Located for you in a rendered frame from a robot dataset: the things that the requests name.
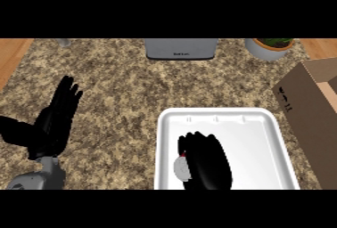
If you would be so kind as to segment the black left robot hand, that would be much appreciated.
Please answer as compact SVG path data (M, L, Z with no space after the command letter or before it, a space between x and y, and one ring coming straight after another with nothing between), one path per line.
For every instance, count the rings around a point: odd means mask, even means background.
M0 116L0 136L7 143L29 149L30 160L57 157L64 152L82 95L75 78L64 76L33 125Z

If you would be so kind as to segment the white plastic tray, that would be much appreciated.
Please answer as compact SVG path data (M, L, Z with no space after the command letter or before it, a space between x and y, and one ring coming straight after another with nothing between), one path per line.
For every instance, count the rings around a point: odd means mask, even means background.
M264 108L171 108L159 117L154 188L181 190L178 138L200 132L221 141L236 190L298 190L277 119Z

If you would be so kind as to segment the brown cardboard box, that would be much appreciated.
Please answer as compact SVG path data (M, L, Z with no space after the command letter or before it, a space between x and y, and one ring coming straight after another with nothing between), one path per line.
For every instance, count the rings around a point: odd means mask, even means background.
M321 188L337 190L337 57L299 62L273 91Z

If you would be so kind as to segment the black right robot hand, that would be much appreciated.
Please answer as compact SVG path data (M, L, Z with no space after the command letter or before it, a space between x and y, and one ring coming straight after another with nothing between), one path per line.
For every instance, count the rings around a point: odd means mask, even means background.
M234 177L222 144L214 134L202 132L181 135L178 153L187 158L191 177L184 182L190 191L231 190Z

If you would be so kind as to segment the red and silver can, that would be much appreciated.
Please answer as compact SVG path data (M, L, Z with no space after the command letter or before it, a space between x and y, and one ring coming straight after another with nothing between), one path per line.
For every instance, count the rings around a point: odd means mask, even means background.
M187 182L191 179L185 153L183 153L175 160L175 175L183 182Z

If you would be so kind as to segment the potted green plant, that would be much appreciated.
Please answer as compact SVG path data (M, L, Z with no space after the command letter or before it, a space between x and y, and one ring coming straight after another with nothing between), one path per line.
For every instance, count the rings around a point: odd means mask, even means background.
M296 41L292 41L286 47L273 47L265 45L256 38L246 39L246 48L252 55L265 61L277 61L287 54Z

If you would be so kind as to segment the grey appliance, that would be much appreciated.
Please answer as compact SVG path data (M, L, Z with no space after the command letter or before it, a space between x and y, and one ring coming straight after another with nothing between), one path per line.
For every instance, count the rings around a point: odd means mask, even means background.
M215 57L218 38L147 38L147 57L153 60L209 60Z

